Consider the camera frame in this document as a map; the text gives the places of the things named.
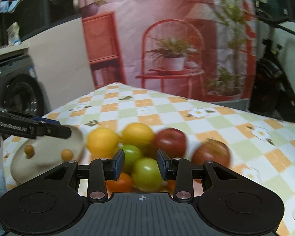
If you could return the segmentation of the yellow lemon right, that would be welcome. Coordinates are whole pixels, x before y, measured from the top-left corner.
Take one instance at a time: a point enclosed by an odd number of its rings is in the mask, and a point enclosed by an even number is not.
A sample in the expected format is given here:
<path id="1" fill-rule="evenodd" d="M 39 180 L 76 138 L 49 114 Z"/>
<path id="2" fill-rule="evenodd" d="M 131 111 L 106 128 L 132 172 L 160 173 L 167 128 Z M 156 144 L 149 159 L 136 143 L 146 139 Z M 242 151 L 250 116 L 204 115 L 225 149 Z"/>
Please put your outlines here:
<path id="1" fill-rule="evenodd" d="M 148 125 L 131 123 L 123 129 L 121 137 L 124 145 L 129 144 L 145 150 L 151 145 L 155 134 Z"/>

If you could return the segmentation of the pink printed backdrop cloth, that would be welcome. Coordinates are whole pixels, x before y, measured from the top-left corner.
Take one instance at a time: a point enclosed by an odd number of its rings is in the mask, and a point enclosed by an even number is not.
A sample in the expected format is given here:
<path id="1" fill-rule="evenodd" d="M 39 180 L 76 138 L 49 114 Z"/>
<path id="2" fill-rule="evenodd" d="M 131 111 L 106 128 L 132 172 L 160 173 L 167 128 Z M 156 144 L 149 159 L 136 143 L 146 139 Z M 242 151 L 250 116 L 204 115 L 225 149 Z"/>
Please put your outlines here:
<path id="1" fill-rule="evenodd" d="M 94 85 L 247 102 L 256 67 L 252 0 L 79 0 Z"/>

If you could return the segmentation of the white plastic bag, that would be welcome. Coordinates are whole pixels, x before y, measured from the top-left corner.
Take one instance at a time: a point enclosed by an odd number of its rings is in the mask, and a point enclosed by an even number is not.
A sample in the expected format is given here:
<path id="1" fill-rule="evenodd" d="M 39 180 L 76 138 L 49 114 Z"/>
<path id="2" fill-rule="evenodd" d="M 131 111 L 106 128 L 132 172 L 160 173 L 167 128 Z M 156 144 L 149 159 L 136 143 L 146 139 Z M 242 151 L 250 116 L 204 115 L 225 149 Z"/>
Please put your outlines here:
<path id="1" fill-rule="evenodd" d="M 17 22 L 13 23 L 7 29 L 8 45 L 15 46 L 21 44 L 21 39 L 19 37 L 19 25 Z"/>

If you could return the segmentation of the green apple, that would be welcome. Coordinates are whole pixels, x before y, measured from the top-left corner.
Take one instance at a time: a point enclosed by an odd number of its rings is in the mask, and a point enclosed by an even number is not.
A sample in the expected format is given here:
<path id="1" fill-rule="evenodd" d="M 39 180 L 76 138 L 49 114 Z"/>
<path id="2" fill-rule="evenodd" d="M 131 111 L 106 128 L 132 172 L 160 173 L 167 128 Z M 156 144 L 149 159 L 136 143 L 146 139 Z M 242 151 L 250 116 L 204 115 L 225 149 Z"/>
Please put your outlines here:
<path id="1" fill-rule="evenodd" d="M 143 153 L 138 147 L 130 144 L 125 144 L 122 147 L 119 147 L 119 150 L 124 151 L 123 172 L 130 175 L 135 162 L 144 157 Z"/>
<path id="2" fill-rule="evenodd" d="M 159 192 L 163 187 L 157 161 L 152 158 L 137 160 L 131 173 L 132 185 L 142 192 Z"/>

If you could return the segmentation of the yellow lemon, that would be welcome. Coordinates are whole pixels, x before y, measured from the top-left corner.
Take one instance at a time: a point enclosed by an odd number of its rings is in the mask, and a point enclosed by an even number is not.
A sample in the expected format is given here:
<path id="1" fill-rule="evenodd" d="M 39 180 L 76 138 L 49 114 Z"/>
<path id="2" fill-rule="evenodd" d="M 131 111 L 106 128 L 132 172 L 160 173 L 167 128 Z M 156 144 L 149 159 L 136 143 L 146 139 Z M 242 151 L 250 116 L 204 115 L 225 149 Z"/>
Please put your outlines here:
<path id="1" fill-rule="evenodd" d="M 131 123 L 123 129 L 121 137 L 124 145 L 129 144 L 145 150 L 151 145 L 155 134 L 148 125 Z"/>
<path id="2" fill-rule="evenodd" d="M 99 127 L 87 136 L 87 149 L 93 159 L 112 158 L 118 150 L 119 135 L 109 129 Z"/>

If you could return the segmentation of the grey washing machine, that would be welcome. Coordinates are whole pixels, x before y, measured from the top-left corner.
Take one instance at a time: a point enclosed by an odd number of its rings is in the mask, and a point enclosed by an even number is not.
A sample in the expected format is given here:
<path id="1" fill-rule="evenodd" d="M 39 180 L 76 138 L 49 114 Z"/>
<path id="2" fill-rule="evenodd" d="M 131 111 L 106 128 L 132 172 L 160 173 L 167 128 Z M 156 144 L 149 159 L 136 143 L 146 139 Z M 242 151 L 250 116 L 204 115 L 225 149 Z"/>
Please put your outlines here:
<path id="1" fill-rule="evenodd" d="M 51 106 L 26 44 L 0 49 L 0 107 L 43 116 Z"/>

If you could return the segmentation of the orange tangerine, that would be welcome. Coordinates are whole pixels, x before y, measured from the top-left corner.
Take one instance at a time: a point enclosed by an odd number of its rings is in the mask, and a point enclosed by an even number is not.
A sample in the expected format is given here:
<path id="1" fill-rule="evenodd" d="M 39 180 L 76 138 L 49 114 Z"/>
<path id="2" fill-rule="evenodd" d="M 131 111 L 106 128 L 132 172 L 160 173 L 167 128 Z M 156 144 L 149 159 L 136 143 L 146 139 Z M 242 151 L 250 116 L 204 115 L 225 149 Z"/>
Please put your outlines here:
<path id="1" fill-rule="evenodd" d="M 116 180 L 116 181 L 107 180 L 106 181 L 106 188 L 110 192 L 130 193 L 133 190 L 132 179 L 128 174 L 121 172 L 118 180 Z"/>
<path id="2" fill-rule="evenodd" d="M 170 195 L 173 195 L 175 184 L 176 184 L 175 180 L 164 181 L 161 192 L 168 192 Z"/>

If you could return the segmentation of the checkered floral tablecloth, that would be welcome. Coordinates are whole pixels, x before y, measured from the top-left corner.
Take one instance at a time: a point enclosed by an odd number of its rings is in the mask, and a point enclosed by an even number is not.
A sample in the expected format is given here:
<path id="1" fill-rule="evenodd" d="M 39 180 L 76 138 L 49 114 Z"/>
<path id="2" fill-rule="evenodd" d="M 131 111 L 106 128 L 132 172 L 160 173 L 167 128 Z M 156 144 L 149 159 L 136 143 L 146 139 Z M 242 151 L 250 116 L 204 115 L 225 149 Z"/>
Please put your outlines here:
<path id="1" fill-rule="evenodd" d="M 79 127 L 84 134 L 97 127 L 121 133 L 134 122 L 155 132 L 176 128 L 188 138 L 188 158 L 202 141 L 221 141 L 231 151 L 234 171 L 283 200 L 278 234 L 295 235 L 295 124 L 120 83 L 81 96 L 47 117 Z"/>

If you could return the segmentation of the yellow lemon left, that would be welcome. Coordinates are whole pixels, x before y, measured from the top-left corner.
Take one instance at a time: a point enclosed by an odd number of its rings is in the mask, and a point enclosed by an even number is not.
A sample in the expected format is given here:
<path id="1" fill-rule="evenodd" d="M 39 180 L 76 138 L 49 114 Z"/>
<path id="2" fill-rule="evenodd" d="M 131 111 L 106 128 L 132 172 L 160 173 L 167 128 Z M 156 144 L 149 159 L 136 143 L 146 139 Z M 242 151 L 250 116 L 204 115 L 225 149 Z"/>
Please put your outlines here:
<path id="1" fill-rule="evenodd" d="M 99 127 L 87 136 L 87 149 L 93 159 L 112 158 L 118 150 L 119 135 L 109 129 Z"/>

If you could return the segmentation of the red apple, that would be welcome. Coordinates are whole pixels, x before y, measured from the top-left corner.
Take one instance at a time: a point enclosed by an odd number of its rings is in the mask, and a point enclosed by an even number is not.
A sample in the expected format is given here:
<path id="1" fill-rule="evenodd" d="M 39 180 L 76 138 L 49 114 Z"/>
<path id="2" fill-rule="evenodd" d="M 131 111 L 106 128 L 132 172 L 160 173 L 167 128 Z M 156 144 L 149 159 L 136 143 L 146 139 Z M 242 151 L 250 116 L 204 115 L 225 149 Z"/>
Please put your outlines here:
<path id="1" fill-rule="evenodd" d="M 186 135 L 175 128 L 166 128 L 158 133 L 152 141 L 155 151 L 161 149 L 166 152 L 169 158 L 183 158 L 187 148 Z"/>
<path id="2" fill-rule="evenodd" d="M 212 160 L 224 167 L 229 167 L 231 163 L 230 150 L 223 142 L 209 138 L 197 147 L 191 158 L 191 163 L 203 165 L 206 160 Z"/>

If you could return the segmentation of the beige round plate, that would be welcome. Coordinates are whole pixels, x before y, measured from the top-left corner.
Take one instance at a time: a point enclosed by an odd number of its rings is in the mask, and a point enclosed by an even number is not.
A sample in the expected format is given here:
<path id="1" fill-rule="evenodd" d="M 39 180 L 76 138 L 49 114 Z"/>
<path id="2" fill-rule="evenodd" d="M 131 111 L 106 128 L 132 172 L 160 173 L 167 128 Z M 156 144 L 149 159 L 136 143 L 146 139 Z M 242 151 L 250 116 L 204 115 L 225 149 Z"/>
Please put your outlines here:
<path id="1" fill-rule="evenodd" d="M 72 134 L 67 139 L 49 136 L 38 137 L 35 140 L 26 140 L 15 152 L 10 164 L 12 178 L 18 183 L 25 183 L 34 177 L 62 164 L 61 151 L 70 149 L 73 160 L 79 161 L 84 154 L 84 136 L 75 126 L 69 126 Z M 34 146 L 35 154 L 27 158 L 24 148 Z"/>

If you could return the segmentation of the white board panel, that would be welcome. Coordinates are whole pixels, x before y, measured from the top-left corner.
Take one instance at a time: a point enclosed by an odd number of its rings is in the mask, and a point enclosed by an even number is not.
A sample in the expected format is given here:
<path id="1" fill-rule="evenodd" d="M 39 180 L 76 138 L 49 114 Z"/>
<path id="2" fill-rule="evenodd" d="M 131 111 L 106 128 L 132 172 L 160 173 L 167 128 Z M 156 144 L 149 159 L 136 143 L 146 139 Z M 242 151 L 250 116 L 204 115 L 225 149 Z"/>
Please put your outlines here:
<path id="1" fill-rule="evenodd" d="M 45 90 L 48 110 L 95 90 L 81 18 L 52 27 L 24 42 Z"/>

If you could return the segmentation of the black exercise bike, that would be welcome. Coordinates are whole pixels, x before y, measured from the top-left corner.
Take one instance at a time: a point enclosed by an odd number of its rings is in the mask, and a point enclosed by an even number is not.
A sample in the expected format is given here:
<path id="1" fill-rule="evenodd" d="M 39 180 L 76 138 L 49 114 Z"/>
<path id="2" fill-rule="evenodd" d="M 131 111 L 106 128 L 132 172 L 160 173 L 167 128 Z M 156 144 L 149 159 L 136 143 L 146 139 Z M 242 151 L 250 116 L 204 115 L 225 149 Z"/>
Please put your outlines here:
<path id="1" fill-rule="evenodd" d="M 260 8 L 260 3 L 270 0 L 255 0 L 258 20 L 269 25 L 269 37 L 262 40 L 265 46 L 263 56 L 256 62 L 256 75 L 249 103 L 249 111 L 262 116 L 295 123 L 295 92 L 278 60 L 278 52 L 273 50 L 273 36 L 276 29 L 295 35 L 295 32 L 282 27 L 289 20 L 285 12 L 278 19 Z"/>

